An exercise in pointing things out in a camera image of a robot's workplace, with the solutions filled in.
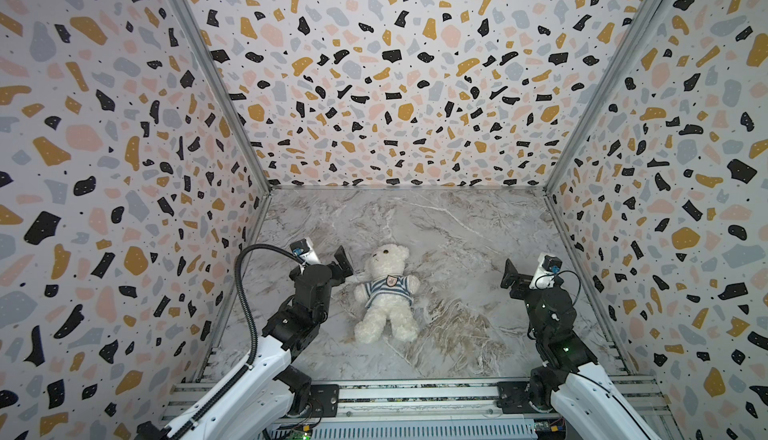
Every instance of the terrazzo pattern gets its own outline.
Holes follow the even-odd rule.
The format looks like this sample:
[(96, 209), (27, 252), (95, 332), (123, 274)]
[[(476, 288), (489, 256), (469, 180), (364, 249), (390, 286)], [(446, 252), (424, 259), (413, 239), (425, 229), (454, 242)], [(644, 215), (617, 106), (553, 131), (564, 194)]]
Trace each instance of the terrazzo pattern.
[(0, 438), (129, 440), (205, 353), (251, 172), (165, 0), (0, 24)]
[[(277, 190), (259, 235), (261, 242), (287, 246), (309, 236), (322, 261), (344, 245), (358, 281), (375, 248), (408, 246), (406, 272), (421, 280), (413, 305), (418, 338), (404, 343), (385, 327), (382, 338), (358, 345), (354, 326), (365, 314), (355, 283), (334, 289), (328, 320), (293, 363), (315, 380), (467, 378), (528, 376), (542, 363), (526, 338), (528, 315), (520, 300), (499, 288), (504, 261), (533, 272), (539, 253), (569, 264), (540, 193), (520, 190)], [(254, 255), (244, 288), (259, 329), (294, 293), (291, 261), (274, 253)], [(575, 279), (564, 288), (575, 294)], [(622, 374), (582, 292), (577, 334), (611, 374)], [(250, 347), (239, 303), (210, 357), (205, 381), (221, 379)]]
[(187, 0), (272, 184), (543, 185), (642, 0)]
[(768, 426), (767, 0), (664, 0), (554, 199), (687, 438)]

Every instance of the marble floor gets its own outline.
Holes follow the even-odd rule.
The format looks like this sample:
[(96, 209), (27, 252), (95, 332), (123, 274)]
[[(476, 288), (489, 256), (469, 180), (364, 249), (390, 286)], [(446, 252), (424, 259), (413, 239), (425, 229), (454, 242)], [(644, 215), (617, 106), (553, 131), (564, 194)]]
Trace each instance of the marble floor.
[[(406, 245), (406, 273), (418, 276), (414, 317), (418, 339), (403, 343), (387, 326), (371, 345), (355, 343), (362, 319), (348, 282), (334, 289), (329, 319), (293, 363), (315, 380), (467, 378), (528, 376), (541, 365), (526, 338), (524, 304), (498, 284), (504, 261), (533, 272), (539, 253), (571, 262), (542, 194), (531, 190), (277, 190), (260, 243), (287, 248), (310, 237), (320, 259), (330, 262), (339, 245), (362, 274), (365, 258), (384, 243)], [(294, 264), (270, 252), (256, 252), (244, 273), (244, 289), (259, 330), (293, 293)], [(567, 276), (564, 288), (577, 290)], [(587, 296), (577, 304), (574, 329), (609, 374), (621, 374)], [(204, 381), (222, 378), (249, 348), (243, 311), (235, 302), (220, 348), (209, 360)]]

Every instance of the stuffed animal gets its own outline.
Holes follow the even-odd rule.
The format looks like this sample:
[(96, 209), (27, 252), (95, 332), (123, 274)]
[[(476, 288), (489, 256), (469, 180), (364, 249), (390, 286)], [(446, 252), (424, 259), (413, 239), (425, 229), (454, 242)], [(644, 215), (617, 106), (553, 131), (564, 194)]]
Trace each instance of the stuffed animal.
[(403, 275), (410, 251), (394, 244), (380, 246), (366, 262), (371, 281), (355, 287), (355, 299), (364, 302), (368, 311), (355, 326), (355, 339), (372, 343), (379, 339), (389, 318), (392, 334), (398, 340), (410, 342), (418, 335), (411, 304), (418, 291), (419, 280)]

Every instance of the terrazzo wall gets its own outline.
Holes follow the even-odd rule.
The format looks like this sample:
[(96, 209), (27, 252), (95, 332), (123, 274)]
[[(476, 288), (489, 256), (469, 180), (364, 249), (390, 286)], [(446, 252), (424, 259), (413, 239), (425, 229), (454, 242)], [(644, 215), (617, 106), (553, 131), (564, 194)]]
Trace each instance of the terrazzo wall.
[(0, 25), (0, 438), (129, 440), (210, 341), (251, 172), (165, 0)]
[(554, 200), (687, 438), (766, 438), (768, 0), (664, 0)]
[(543, 185), (642, 0), (188, 0), (277, 184)]

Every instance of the striped shirt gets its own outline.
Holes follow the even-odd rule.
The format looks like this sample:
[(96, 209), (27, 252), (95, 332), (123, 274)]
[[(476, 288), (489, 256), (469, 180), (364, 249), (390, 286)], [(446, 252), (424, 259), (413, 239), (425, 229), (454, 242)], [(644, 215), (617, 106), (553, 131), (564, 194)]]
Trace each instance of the striped shirt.
[(381, 293), (399, 295), (408, 300), (409, 305), (413, 304), (413, 297), (408, 288), (408, 276), (388, 275), (366, 283), (365, 288), (366, 295), (369, 297), (368, 302), (366, 302), (366, 308), (369, 308), (373, 304), (373, 299)]

